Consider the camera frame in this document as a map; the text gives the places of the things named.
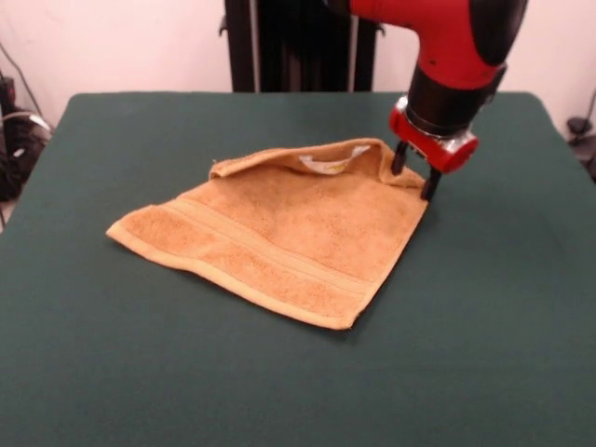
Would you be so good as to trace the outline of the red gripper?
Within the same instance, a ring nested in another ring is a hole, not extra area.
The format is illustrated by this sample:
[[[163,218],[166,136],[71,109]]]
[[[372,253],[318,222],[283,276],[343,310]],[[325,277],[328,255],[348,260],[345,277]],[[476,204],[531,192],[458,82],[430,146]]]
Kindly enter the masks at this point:
[[[454,136],[439,137],[423,132],[406,115],[407,98],[399,98],[389,118],[389,126],[400,139],[391,166],[394,175],[400,175],[407,158],[408,144],[431,167],[421,191],[421,198],[431,201],[435,196],[442,173],[452,173],[463,167],[476,151],[479,140],[469,130]]]

